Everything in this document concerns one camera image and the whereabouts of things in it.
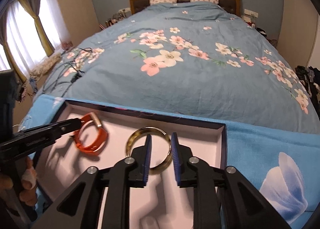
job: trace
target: blue duvet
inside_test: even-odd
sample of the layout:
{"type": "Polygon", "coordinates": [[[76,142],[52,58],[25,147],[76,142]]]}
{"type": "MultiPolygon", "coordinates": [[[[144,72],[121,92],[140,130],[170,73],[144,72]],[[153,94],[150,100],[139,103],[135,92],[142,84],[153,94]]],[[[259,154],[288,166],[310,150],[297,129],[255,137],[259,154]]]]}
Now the blue duvet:
{"type": "Polygon", "coordinates": [[[152,5],[87,38],[55,69],[39,94],[320,134],[288,63],[209,2],[152,5]]]}

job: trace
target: orange watch band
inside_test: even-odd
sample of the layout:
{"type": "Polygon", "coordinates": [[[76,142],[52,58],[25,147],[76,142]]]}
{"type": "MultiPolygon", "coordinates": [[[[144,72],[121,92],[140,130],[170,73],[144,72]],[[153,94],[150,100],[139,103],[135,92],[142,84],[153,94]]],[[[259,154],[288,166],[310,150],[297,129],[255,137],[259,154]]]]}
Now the orange watch band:
{"type": "Polygon", "coordinates": [[[89,153],[89,154],[93,154],[93,155],[99,155],[99,152],[97,152],[97,150],[108,139],[108,132],[103,128],[102,123],[98,119],[97,115],[94,112],[90,112],[81,118],[81,128],[79,130],[75,131],[75,133],[73,135],[73,139],[76,143],[76,147],[81,152],[89,153]],[[84,147],[80,138],[79,138],[79,134],[80,134],[82,127],[89,121],[94,122],[94,125],[97,127],[99,133],[98,133],[96,140],[91,145],[84,147]]]}

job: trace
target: bed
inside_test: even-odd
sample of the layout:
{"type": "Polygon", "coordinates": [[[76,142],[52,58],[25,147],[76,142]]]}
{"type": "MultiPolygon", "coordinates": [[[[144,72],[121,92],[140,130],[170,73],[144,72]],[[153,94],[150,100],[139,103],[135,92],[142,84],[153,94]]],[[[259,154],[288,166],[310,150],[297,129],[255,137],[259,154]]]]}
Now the bed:
{"type": "Polygon", "coordinates": [[[130,0],[133,15],[65,55],[38,94],[320,133],[296,74],[238,17],[241,0],[184,1],[130,0]]]}
{"type": "Polygon", "coordinates": [[[227,165],[301,229],[320,201],[320,121],[289,64],[239,18],[241,0],[130,5],[63,56],[23,126],[50,123],[66,98],[224,123],[227,165]]]}

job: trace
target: light switch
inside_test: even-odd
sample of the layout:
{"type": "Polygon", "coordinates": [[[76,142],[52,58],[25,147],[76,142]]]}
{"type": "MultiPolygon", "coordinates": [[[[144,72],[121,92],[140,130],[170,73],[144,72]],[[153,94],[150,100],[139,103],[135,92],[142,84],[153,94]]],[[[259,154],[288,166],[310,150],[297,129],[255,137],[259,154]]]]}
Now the light switch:
{"type": "Polygon", "coordinates": [[[248,9],[244,9],[244,13],[246,15],[258,17],[258,13],[257,12],[254,12],[254,11],[251,11],[251,10],[248,10],[248,9]]]}

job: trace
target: sheer curtain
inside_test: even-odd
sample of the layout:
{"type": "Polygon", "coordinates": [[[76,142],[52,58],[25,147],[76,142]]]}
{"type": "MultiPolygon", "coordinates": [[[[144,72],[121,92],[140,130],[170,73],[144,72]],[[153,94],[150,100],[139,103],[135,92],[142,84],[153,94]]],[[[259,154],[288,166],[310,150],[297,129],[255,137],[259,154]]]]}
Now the sheer curtain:
{"type": "Polygon", "coordinates": [[[25,76],[46,57],[33,18],[17,0],[8,9],[7,42],[13,59],[25,76]]]}
{"type": "Polygon", "coordinates": [[[61,45],[59,34],[52,20],[47,0],[40,0],[39,18],[52,46],[57,49],[61,45]]]}
{"type": "Polygon", "coordinates": [[[9,69],[11,69],[9,62],[8,62],[7,57],[5,55],[3,46],[0,45],[0,71],[9,70],[9,69]]]}

